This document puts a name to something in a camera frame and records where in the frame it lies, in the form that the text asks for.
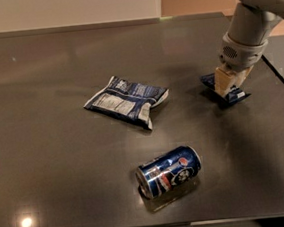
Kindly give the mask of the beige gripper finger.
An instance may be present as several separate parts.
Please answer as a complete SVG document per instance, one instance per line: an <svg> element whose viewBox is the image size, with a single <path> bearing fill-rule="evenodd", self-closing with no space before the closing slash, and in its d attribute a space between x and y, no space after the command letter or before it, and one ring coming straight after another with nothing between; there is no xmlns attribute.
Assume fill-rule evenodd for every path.
<svg viewBox="0 0 284 227"><path fill-rule="evenodd" d="M247 67L243 71L232 71L232 86L241 87L248 75L251 73L253 67Z"/></svg>
<svg viewBox="0 0 284 227"><path fill-rule="evenodd" d="M215 91L225 97L236 86L236 74L227 64L215 69Z"/></svg>

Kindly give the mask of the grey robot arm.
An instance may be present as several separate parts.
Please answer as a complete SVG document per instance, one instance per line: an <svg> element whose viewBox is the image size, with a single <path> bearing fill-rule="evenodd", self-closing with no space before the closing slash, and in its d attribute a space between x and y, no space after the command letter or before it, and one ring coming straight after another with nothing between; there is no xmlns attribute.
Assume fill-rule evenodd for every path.
<svg viewBox="0 0 284 227"><path fill-rule="evenodd" d="M268 45L268 37L284 20L284 0L239 0L219 51L215 91L223 98L240 87Z"/></svg>

